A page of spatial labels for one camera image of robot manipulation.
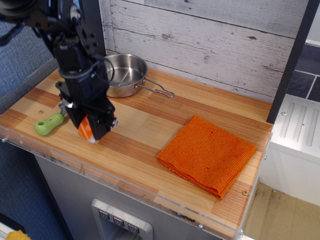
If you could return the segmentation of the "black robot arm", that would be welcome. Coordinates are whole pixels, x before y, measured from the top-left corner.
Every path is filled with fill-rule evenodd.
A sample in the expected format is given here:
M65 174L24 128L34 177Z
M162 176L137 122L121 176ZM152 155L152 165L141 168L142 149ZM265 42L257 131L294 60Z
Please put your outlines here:
M2 0L0 19L15 24L1 36L2 46L25 26L42 38L64 78L55 86L81 138L94 143L118 124L115 107L107 98L115 74L107 73L107 59L96 53L96 36L73 1Z

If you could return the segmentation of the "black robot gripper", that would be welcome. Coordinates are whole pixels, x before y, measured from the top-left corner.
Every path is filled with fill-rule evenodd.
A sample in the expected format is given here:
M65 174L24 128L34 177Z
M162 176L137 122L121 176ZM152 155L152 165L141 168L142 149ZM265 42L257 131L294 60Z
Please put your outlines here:
M58 82L56 87L61 99L70 102L65 110L77 129L88 115L93 137L100 140L118 125L115 107L107 98L109 79L105 64L89 63L81 71L60 66L58 72L64 81Z

